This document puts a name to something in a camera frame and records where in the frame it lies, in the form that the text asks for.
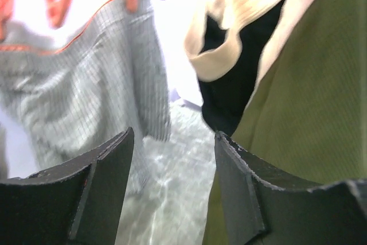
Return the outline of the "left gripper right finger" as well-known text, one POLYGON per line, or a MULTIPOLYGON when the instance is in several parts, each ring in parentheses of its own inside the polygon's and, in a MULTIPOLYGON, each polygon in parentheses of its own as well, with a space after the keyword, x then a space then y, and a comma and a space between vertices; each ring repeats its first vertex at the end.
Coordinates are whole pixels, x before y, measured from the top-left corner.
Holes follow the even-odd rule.
POLYGON ((366 180, 318 185, 215 137, 230 244, 365 244, 366 180))

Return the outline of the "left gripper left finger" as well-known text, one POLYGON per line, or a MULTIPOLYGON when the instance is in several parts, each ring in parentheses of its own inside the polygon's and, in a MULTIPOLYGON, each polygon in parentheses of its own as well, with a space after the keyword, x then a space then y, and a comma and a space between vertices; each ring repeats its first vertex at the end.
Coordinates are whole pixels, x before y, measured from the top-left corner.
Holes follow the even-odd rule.
POLYGON ((1 243, 114 244, 133 148, 128 128, 65 163, 1 181, 1 243))

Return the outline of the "olive green underwear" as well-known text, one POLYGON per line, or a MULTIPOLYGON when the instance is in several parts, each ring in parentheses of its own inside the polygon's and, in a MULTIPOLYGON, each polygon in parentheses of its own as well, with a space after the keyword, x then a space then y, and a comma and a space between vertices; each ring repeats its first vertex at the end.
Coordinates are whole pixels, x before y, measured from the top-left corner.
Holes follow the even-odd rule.
MULTIPOLYGON (((285 0, 235 132, 295 177, 366 180, 366 0, 285 0)), ((230 244, 214 173, 203 244, 230 244)))

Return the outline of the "black underwear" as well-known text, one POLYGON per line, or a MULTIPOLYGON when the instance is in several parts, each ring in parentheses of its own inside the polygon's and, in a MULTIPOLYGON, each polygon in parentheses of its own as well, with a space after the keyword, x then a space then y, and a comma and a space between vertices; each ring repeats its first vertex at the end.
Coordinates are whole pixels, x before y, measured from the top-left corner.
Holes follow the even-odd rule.
POLYGON ((184 39, 214 131, 235 132, 253 93, 259 59, 285 0, 198 0, 184 39))

